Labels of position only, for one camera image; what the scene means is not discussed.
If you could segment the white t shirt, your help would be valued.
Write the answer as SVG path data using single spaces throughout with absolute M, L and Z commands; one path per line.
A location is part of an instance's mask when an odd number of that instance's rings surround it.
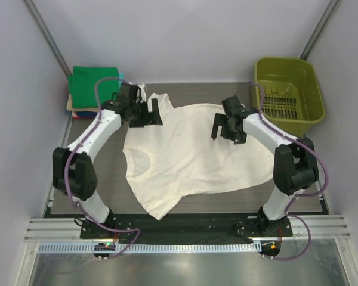
M 129 128 L 123 153 L 126 180 L 149 215 L 161 220 L 183 197 L 218 194 L 261 185 L 273 177 L 273 154 L 255 138 L 234 144 L 212 139 L 214 116 L 221 105 L 173 107 L 168 94 L 158 101 L 162 125 Z

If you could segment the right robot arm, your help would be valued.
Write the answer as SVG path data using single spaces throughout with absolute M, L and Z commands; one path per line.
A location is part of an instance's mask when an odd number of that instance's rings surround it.
M 256 108 L 245 108 L 234 95 L 221 102 L 224 113 L 214 117 L 211 138 L 221 137 L 234 144 L 256 139 L 273 155 L 275 188 L 257 213 L 257 229 L 265 236 L 277 234 L 285 224 L 290 206 L 304 191 L 319 180 L 313 142 L 294 137 L 269 122 Z

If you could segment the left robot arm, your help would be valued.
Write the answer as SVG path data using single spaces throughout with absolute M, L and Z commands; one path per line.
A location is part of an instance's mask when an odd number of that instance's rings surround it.
M 143 92 L 138 85 L 122 83 L 111 99 L 99 104 L 94 120 L 75 141 L 53 151 L 53 187 L 69 198 L 102 238 L 114 233 L 115 224 L 111 209 L 98 194 L 94 161 L 124 123 L 131 128 L 162 124 L 158 100 L 145 99 Z

